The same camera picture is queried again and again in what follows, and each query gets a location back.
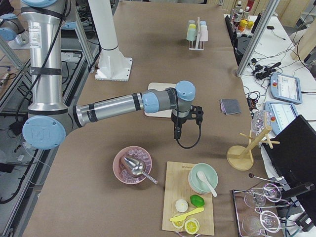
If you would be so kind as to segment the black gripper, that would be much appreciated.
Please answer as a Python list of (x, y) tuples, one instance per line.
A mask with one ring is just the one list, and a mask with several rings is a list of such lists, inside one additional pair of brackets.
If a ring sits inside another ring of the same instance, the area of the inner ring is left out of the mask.
[(174, 129), (182, 128), (184, 124), (191, 117), (191, 111), (179, 112), (177, 110), (172, 110), (171, 120), (174, 122)]

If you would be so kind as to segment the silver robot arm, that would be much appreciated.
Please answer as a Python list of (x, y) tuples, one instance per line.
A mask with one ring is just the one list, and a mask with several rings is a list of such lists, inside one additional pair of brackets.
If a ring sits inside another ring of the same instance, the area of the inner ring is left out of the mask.
[[(87, 105), (78, 105), (88, 74), (97, 79), (128, 81), (132, 58), (119, 50), (111, 4), (89, 0), (85, 16), (98, 42), (87, 42), (74, 0), (23, 0), (18, 24), (10, 14), (0, 20), (2, 32), (16, 36), (27, 33), (30, 59), (20, 71), (10, 73), (8, 90), (0, 98), (0, 140), (12, 144), (23, 138), (34, 148), (50, 150), (67, 135), (89, 123), (123, 114), (171, 111), (174, 138), (180, 139), (182, 125), (197, 119), (200, 109), (192, 104), (196, 89), (189, 81), (175, 87), (150, 89)], [(100, 68), (95, 68), (100, 59)]]

